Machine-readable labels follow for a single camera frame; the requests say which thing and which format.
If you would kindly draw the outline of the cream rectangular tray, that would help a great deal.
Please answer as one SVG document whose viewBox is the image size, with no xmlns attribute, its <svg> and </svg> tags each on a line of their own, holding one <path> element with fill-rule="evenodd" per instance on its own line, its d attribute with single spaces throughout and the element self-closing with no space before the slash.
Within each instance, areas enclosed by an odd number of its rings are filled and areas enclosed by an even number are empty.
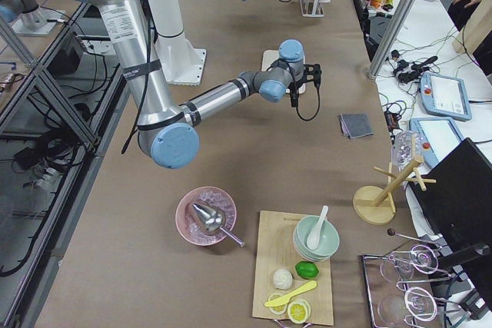
<svg viewBox="0 0 492 328">
<path fill-rule="evenodd" d="M 280 70 L 283 73 L 288 73 L 288 69 L 286 70 L 285 68 L 283 68 L 284 65 L 282 63 L 280 65 L 280 67 L 278 67 L 277 65 L 274 65 L 272 67 L 274 62 L 276 62 L 279 58 L 280 58 L 279 50 L 277 50 L 277 49 L 265 50 L 263 52 L 262 60 L 261 60 L 261 71 L 272 71 L 275 68 L 280 68 Z M 306 92 L 306 90 L 307 90 L 307 87 L 305 84 L 303 84 L 302 86 L 298 87 L 298 94 L 302 95 Z M 286 87 L 284 95 L 289 95 L 290 92 L 291 91 L 290 91 L 289 87 Z"/>
</svg>

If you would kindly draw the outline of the white cup rack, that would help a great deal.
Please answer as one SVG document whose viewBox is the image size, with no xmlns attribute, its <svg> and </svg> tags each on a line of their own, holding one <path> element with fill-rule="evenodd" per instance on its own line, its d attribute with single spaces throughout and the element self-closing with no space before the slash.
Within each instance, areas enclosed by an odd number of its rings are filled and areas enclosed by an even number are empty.
<svg viewBox="0 0 492 328">
<path fill-rule="evenodd" d="M 323 5 L 319 0 L 298 0 L 301 15 L 305 18 L 322 18 L 324 17 Z"/>
</svg>

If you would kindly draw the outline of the clear glass cup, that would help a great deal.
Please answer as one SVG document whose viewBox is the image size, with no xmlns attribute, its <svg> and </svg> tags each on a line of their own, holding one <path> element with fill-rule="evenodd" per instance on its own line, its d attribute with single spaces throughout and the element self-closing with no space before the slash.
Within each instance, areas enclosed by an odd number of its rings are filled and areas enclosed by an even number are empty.
<svg viewBox="0 0 492 328">
<path fill-rule="evenodd" d="M 416 155 L 421 155 L 421 136 L 414 131 L 402 131 L 395 135 L 391 161 L 403 169 Z"/>
</svg>

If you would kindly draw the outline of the grey folded cloth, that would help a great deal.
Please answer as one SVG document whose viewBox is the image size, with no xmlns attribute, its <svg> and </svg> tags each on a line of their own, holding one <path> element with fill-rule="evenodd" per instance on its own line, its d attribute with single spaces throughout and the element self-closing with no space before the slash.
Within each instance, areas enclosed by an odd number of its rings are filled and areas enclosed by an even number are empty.
<svg viewBox="0 0 492 328">
<path fill-rule="evenodd" d="M 351 139 L 374 134 L 366 114 L 340 114 L 341 133 Z"/>
</svg>

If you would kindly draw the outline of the wooden mug tree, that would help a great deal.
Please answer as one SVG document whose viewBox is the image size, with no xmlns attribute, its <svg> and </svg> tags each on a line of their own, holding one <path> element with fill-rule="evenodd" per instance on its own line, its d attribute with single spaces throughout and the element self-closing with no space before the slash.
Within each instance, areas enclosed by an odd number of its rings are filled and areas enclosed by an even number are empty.
<svg viewBox="0 0 492 328">
<path fill-rule="evenodd" d="M 416 155 L 398 173 L 391 172 L 393 164 L 387 171 L 379 167 L 374 169 L 388 177 L 385 188 L 376 186 L 360 187 L 354 194 L 353 207 L 356 214 L 364 221 L 374 225 L 388 224 L 396 214 L 396 207 L 392 197 L 393 191 L 405 181 L 417 183 L 422 191 L 427 190 L 427 184 L 436 184 L 435 179 L 423 179 L 418 168 L 423 164 L 424 158 Z"/>
</svg>

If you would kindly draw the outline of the white ceramic spoon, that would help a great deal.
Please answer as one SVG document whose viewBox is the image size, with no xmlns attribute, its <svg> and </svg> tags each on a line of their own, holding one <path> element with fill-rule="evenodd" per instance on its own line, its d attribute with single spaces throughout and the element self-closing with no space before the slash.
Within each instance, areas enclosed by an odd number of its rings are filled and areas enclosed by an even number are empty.
<svg viewBox="0 0 492 328">
<path fill-rule="evenodd" d="M 316 224 L 310 231 L 310 233 L 307 236 L 306 240 L 306 246 L 310 250 L 315 250 L 317 249 L 319 243 L 320 243 L 320 238 L 321 238 L 321 228 L 323 227 L 323 223 L 326 219 L 327 213 L 329 211 L 329 206 L 324 205 L 322 207 L 321 213 L 319 215 L 319 218 L 317 219 Z"/>
</svg>

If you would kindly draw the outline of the teach pendant far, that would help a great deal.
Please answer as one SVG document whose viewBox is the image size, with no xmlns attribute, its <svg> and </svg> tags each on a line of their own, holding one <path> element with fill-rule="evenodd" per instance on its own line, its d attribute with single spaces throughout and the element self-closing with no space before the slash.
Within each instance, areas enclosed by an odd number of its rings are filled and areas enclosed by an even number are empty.
<svg viewBox="0 0 492 328">
<path fill-rule="evenodd" d="M 428 114 L 470 121 L 472 112 L 465 83 L 460 78 L 423 73 L 420 81 L 421 101 Z"/>
</svg>

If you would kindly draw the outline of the teach pendant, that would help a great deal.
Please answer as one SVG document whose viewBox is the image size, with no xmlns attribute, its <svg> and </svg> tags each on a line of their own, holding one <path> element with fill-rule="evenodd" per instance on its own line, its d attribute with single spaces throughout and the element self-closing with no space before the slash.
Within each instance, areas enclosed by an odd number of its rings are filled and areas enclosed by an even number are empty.
<svg viewBox="0 0 492 328">
<path fill-rule="evenodd" d="M 465 83 L 460 78 L 423 73 L 420 81 L 421 101 L 428 114 L 470 121 L 472 112 Z"/>
<path fill-rule="evenodd" d="M 437 166 L 464 140 L 452 118 L 412 118 L 409 128 L 420 135 L 422 154 L 430 169 Z"/>
</svg>

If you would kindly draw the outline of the teach pendant near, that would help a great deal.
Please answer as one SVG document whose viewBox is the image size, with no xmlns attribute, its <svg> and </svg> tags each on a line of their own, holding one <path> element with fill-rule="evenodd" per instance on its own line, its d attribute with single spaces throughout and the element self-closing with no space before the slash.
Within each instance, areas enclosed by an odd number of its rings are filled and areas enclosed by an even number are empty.
<svg viewBox="0 0 492 328">
<path fill-rule="evenodd" d="M 437 166 L 464 140 L 452 118 L 412 118 L 409 128 L 420 135 L 422 154 L 430 169 Z"/>
</svg>

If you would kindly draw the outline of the green top bowl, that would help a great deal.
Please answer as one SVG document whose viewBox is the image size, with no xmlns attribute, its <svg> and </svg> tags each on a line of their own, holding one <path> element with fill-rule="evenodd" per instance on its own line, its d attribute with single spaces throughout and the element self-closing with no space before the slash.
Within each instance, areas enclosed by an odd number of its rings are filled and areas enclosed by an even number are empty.
<svg viewBox="0 0 492 328">
<path fill-rule="evenodd" d="M 293 232 L 293 244 L 311 257 L 332 257 L 340 246 L 340 237 L 334 225 L 325 220 L 321 228 L 320 243 L 315 250 L 306 246 L 308 234 L 316 224 L 318 216 L 307 215 L 298 222 Z"/>
</svg>

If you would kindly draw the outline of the metal ice scoop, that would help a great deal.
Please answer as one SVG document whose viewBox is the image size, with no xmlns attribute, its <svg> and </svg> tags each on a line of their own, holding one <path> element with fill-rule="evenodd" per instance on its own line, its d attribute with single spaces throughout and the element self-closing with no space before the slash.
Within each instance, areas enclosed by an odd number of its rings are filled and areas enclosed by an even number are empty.
<svg viewBox="0 0 492 328">
<path fill-rule="evenodd" d="M 216 235 L 219 232 L 222 232 L 230 237 L 240 247 L 244 247 L 244 241 L 226 228 L 227 218 L 222 209 L 212 206 L 204 201 L 195 200 L 188 204 L 188 211 L 193 217 L 195 223 L 205 234 Z"/>
</svg>

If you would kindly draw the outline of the pink bowl with ice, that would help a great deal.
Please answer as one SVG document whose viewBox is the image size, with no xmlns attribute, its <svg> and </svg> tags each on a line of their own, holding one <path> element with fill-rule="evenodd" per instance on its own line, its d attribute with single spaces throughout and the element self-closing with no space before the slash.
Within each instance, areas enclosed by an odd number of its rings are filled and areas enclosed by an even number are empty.
<svg viewBox="0 0 492 328">
<path fill-rule="evenodd" d="M 175 223 L 179 234 L 198 246 L 217 244 L 230 235 L 237 219 L 232 197 L 218 187 L 199 187 L 179 202 Z"/>
</svg>

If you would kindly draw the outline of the person in black shirt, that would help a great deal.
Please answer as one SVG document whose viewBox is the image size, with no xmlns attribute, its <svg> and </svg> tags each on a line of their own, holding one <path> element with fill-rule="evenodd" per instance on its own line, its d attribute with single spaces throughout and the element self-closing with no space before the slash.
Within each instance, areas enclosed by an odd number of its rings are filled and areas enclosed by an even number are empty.
<svg viewBox="0 0 492 328">
<path fill-rule="evenodd" d="M 447 10 L 456 29 L 460 31 L 469 21 L 482 0 L 453 0 Z M 474 59 L 486 76 L 491 75 L 491 32 L 474 51 Z"/>
</svg>

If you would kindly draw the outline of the green lime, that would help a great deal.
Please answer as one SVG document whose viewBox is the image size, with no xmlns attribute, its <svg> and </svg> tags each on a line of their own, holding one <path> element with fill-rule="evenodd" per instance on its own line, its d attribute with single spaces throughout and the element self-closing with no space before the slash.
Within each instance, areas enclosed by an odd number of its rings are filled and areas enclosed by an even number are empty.
<svg viewBox="0 0 492 328">
<path fill-rule="evenodd" d="M 294 268 L 297 275 L 305 280 L 313 280 L 320 273 L 315 263 L 305 260 L 296 263 Z"/>
</svg>

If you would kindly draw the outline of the white steamed bun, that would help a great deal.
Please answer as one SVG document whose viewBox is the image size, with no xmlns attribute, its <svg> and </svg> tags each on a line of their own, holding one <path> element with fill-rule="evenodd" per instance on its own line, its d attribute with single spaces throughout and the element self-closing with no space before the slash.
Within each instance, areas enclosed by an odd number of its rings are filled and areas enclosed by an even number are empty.
<svg viewBox="0 0 492 328">
<path fill-rule="evenodd" d="M 276 289 L 288 290 L 293 284 L 293 276 L 289 270 L 280 268 L 274 271 L 272 282 Z"/>
</svg>

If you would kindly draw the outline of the black monitor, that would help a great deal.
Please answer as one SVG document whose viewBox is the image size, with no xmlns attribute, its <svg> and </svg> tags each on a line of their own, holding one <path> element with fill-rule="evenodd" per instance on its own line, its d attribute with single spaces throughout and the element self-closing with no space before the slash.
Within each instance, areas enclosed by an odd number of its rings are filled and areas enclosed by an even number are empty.
<svg viewBox="0 0 492 328">
<path fill-rule="evenodd" d="M 426 178 L 435 183 L 421 190 L 410 186 L 431 229 L 442 234 L 452 254 L 444 269 L 461 265 L 478 293 L 491 299 L 491 163 L 477 145 L 464 139 Z"/>
</svg>

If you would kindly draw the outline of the yellow plastic knife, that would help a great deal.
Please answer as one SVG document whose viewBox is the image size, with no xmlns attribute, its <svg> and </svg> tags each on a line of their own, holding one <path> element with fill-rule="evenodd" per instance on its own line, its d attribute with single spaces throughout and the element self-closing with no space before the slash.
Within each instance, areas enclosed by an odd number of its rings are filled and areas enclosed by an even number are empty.
<svg viewBox="0 0 492 328">
<path fill-rule="evenodd" d="M 277 306 L 284 303 L 288 304 L 292 297 L 314 290 L 316 287 L 317 287 L 317 281 L 309 280 L 308 282 L 304 283 L 302 286 L 292 290 L 289 293 L 282 295 L 280 298 L 277 298 L 276 300 L 266 301 L 264 303 L 264 307 L 268 308 L 269 306 Z"/>
</svg>

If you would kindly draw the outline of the bamboo cutting board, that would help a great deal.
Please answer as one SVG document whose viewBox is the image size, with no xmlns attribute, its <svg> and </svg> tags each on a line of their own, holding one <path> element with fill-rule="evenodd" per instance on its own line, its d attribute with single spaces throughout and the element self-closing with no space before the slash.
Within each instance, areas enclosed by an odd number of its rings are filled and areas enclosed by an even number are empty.
<svg viewBox="0 0 492 328">
<path fill-rule="evenodd" d="M 293 275 L 292 289 L 307 281 L 300 278 L 295 271 L 295 264 L 302 260 L 294 249 L 293 232 L 302 214 L 293 214 L 263 210 L 260 212 L 258 229 L 258 247 L 254 280 L 252 315 L 257 318 L 274 319 L 276 317 L 264 303 L 273 292 L 285 294 L 274 286 L 273 274 L 284 268 Z M 317 288 L 299 297 L 311 305 L 309 321 L 316 325 L 333 326 L 334 308 L 331 283 L 331 263 L 323 261 L 317 264 L 319 274 L 316 278 Z"/>
</svg>

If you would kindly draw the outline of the single lemon slice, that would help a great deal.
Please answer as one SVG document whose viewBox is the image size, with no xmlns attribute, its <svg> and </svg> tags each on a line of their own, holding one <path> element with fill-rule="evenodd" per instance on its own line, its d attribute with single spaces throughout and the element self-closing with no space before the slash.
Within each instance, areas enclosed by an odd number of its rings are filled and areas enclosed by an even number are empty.
<svg viewBox="0 0 492 328">
<path fill-rule="evenodd" d="M 280 298 L 281 296 L 282 296 L 281 293 L 273 292 L 268 297 L 268 301 L 270 301 L 270 300 L 276 300 L 277 298 Z M 286 311 L 287 311 L 287 304 L 284 303 L 284 304 L 277 305 L 277 306 L 269 306 L 268 309 L 274 315 L 280 316 L 280 315 L 283 315 L 283 314 L 286 313 Z"/>
</svg>

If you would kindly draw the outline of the lemon slices stack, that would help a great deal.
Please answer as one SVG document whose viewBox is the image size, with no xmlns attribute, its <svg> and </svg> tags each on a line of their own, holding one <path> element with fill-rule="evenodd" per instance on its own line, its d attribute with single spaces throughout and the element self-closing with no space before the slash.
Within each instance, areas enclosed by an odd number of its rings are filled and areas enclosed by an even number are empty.
<svg viewBox="0 0 492 328">
<path fill-rule="evenodd" d="M 311 316 L 311 308 L 304 300 L 295 300 L 288 304 L 288 319 L 295 324 L 306 323 Z"/>
</svg>

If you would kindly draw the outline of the white pillar mount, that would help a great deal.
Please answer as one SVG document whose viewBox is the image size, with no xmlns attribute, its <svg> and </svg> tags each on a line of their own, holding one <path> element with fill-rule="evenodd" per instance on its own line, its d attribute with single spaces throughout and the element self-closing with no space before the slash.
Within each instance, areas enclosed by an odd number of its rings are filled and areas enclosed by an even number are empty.
<svg viewBox="0 0 492 328">
<path fill-rule="evenodd" d="M 178 0 L 148 0 L 157 33 L 155 49 L 169 84 L 198 86 L 206 51 L 185 36 Z"/>
</svg>

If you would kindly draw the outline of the aluminium frame post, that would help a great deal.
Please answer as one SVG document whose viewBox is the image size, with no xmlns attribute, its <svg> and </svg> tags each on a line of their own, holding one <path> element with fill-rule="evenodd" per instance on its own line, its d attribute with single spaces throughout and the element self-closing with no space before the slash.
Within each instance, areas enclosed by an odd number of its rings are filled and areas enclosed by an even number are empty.
<svg viewBox="0 0 492 328">
<path fill-rule="evenodd" d="M 394 44 L 401 27 L 403 26 L 404 21 L 406 20 L 406 17 L 414 4 L 414 1 L 415 0 L 399 1 L 396 11 L 391 18 L 391 21 L 367 71 L 367 76 L 369 79 L 375 80 L 379 74 L 383 63 L 390 53 L 391 47 Z"/>
</svg>

